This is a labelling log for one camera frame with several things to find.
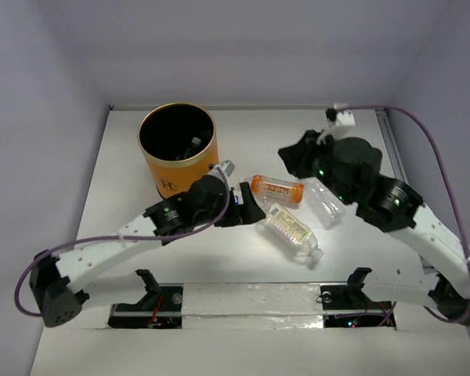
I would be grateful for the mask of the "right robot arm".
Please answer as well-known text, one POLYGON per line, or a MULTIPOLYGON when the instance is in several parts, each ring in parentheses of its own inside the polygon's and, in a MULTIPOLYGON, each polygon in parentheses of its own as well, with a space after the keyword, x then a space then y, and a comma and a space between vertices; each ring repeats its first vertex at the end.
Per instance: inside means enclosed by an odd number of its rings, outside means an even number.
POLYGON ((305 132, 278 151, 298 179, 316 178, 343 204, 356 204, 356 216, 414 250, 436 271, 428 291, 400 297, 435 318, 470 327, 470 246, 439 221, 422 196, 405 182, 381 173, 382 152, 365 139, 335 139, 305 132))

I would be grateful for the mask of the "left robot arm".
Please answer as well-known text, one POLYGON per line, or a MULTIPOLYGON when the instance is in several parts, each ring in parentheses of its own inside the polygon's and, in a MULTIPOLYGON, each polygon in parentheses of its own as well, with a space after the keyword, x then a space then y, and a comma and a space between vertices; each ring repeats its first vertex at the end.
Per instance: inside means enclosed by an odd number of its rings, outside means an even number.
POLYGON ((155 313, 164 295, 148 269, 123 277, 105 273, 202 229, 251 225, 265 217, 247 183, 235 190, 224 175, 205 175, 186 192, 147 208, 115 235, 79 240, 67 252, 43 251, 29 279, 43 323, 58 327, 85 309, 108 305, 155 313))

